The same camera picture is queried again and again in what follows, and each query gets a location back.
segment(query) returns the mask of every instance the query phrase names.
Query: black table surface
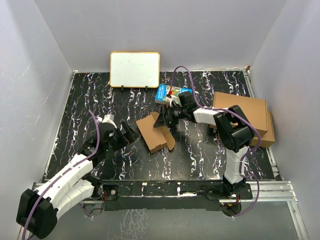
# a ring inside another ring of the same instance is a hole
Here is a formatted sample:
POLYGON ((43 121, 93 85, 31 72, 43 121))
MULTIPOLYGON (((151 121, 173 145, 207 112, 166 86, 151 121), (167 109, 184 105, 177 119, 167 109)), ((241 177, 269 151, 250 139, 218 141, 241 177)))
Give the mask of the black table surface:
MULTIPOLYGON (((242 71, 193 71, 195 93, 200 104, 211 106, 215 92, 249 97, 242 71)), ((170 84, 172 72, 161 72, 160 83, 170 84)), ((112 88, 108 72, 76 73, 58 130, 53 153, 42 182, 51 179, 74 156, 85 139, 95 134, 88 110, 96 116, 114 115, 114 122, 126 120, 138 131, 136 120, 158 112, 157 89, 112 88)), ((178 72, 174 86, 191 88, 186 72, 178 72)), ((226 169, 226 150, 217 131, 206 124, 180 120, 172 133, 175 147, 153 154, 140 137, 135 143, 102 161, 92 173, 103 180, 221 180, 226 169)), ((260 180, 274 180, 267 150, 258 148, 245 161, 245 172, 260 180)))

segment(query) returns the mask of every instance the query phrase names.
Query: small whiteboard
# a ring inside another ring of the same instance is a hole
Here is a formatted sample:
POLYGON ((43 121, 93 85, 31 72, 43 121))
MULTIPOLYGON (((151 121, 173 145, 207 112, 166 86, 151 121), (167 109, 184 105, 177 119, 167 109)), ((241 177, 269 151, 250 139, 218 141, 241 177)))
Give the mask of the small whiteboard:
POLYGON ((110 86, 113 88, 157 88, 160 78, 158 52, 112 52, 110 86))

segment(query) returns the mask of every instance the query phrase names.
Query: blue book cover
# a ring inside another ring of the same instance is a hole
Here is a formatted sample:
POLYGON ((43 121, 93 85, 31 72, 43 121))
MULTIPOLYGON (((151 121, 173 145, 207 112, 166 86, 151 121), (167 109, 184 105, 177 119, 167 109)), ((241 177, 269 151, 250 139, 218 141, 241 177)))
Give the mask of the blue book cover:
MULTIPOLYGON (((165 85, 165 84, 160 84, 159 88, 158 88, 158 92, 155 95, 155 102, 157 104, 169 104, 169 100, 166 99, 166 95, 169 93, 170 90, 170 86, 169 85, 165 85)), ((189 88, 184 88, 184 87, 178 87, 178 86, 172 86, 172 94, 175 95, 176 97, 178 97, 178 95, 180 93, 189 91, 190 93, 192 93, 192 90, 189 88)))

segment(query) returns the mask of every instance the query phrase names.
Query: purple hose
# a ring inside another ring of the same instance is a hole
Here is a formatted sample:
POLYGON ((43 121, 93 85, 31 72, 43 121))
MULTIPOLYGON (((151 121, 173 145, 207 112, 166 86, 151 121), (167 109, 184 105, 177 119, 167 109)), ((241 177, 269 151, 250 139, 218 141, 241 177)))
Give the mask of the purple hose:
POLYGON ((192 79, 192 76, 191 76, 191 72, 185 67, 185 66, 177 66, 174 70, 173 70, 173 73, 172 73, 172 76, 171 76, 171 83, 170 83, 170 91, 172 89, 172 86, 173 86, 173 83, 174 83, 174 79, 175 79, 175 76, 176 76, 176 71, 178 68, 183 68, 185 69, 187 72, 188 72, 188 75, 189 75, 189 78, 190 78, 190 82, 191 82, 191 86, 192 86, 192 94, 193 94, 193 98, 194 98, 194 101, 196 103, 196 105, 199 107, 199 108, 203 108, 203 109, 210 109, 210 110, 213 110, 213 111, 223 111, 223 112, 227 112, 227 113, 230 113, 232 114, 233 116, 235 116, 237 119, 241 120, 242 122, 244 122, 246 125, 248 125, 249 128, 251 128, 253 130, 253 132, 256 134, 256 136, 258 137, 258 142, 256 144, 256 146, 254 146, 253 148, 251 149, 248 149, 248 151, 241 157, 240 159, 240 165, 239 165, 239 173, 241 174, 241 176, 243 178, 250 178, 250 177, 254 177, 255 180, 256 180, 256 183, 257 183, 257 193, 256 193, 256 198, 253 202, 253 204, 247 208, 246 210, 244 210, 243 212, 240 212, 236 215, 234 215, 233 217, 238 217, 238 216, 241 216, 242 214, 245 214, 246 212, 248 212, 249 210, 251 210, 257 203, 258 201, 258 198, 259 198, 259 193, 260 193, 260 186, 259 186, 259 180, 258 178, 256 177, 255 174, 249 174, 249 175, 243 175, 242 173, 242 165, 243 165, 243 161, 244 159, 246 158, 246 156, 252 152, 254 152, 261 144, 261 136, 259 134, 259 132, 257 131, 257 129, 255 129, 254 126, 252 126, 247 120, 245 120, 243 117, 239 116, 238 114, 234 113, 233 111, 230 111, 229 109, 224 109, 224 108, 214 108, 214 107, 207 107, 207 106, 201 106, 200 103, 198 102, 198 99, 196 97, 196 93, 195 93, 195 86, 194 86, 194 81, 192 79))
MULTIPOLYGON (((89 156, 85 157, 84 159, 76 162, 72 167, 76 167, 78 166, 79 164, 83 163, 84 161, 88 160, 89 158, 93 157, 97 151, 98 151, 98 147, 99 147, 99 142, 100 142, 100 134, 99 134, 99 127, 98 127, 98 122, 97 122, 97 118, 96 116, 94 115, 94 113, 89 110, 89 113, 91 114, 92 118, 93 118, 93 121, 94 121, 94 124, 95 124, 95 129, 96 129, 96 138, 97 138, 97 141, 96 141, 96 146, 95 146, 95 149, 93 151, 93 153, 91 153, 89 156)), ((71 168, 69 167, 67 170, 65 170, 62 175, 65 175, 67 172, 69 172, 71 170, 71 168)), ((26 222, 25 222, 25 225, 24 225, 24 229, 23 229, 23 232, 22 232, 22 240, 26 240, 26 233, 27 233, 27 229, 28 229, 28 226, 29 226, 29 223, 30 223, 30 220, 31 220, 31 217, 32 215, 34 214, 35 210, 36 210, 36 207, 37 205, 39 204, 40 200, 43 198, 43 196, 46 194, 46 192, 61 178, 61 175, 59 175, 54 181, 52 181, 49 186, 41 193, 41 195, 38 197, 38 199, 35 201, 34 205, 32 206, 32 209, 29 213, 29 216, 28 218, 26 219, 26 222)))

